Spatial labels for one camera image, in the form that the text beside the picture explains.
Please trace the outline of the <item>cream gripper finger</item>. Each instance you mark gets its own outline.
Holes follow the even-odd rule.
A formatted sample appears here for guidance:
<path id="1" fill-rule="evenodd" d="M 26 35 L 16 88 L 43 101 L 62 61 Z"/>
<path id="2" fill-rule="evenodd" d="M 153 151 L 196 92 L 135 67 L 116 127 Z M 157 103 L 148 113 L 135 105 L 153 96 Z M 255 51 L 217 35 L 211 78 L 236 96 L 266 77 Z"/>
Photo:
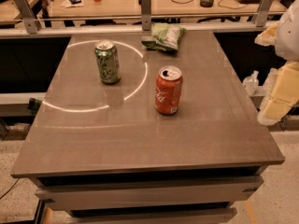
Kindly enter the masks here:
<path id="1" fill-rule="evenodd" d="M 277 37 L 278 23 L 274 23 L 256 36 L 254 42 L 261 46 L 274 46 Z"/>
<path id="2" fill-rule="evenodd" d="M 266 95 L 260 105 L 257 120 L 262 125 L 274 125 L 299 101 L 299 62 L 286 62 L 272 70 L 267 78 Z"/>

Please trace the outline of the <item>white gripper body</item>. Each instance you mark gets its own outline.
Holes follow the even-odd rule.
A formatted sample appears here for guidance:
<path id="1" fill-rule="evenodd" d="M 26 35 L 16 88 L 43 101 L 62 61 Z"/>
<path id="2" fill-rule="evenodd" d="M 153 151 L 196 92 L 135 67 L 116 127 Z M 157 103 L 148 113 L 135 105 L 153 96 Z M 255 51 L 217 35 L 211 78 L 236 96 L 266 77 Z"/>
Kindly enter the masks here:
<path id="1" fill-rule="evenodd" d="M 277 56 L 285 60 L 299 60 L 299 6 L 297 4 L 292 4 L 279 20 L 275 51 Z"/>

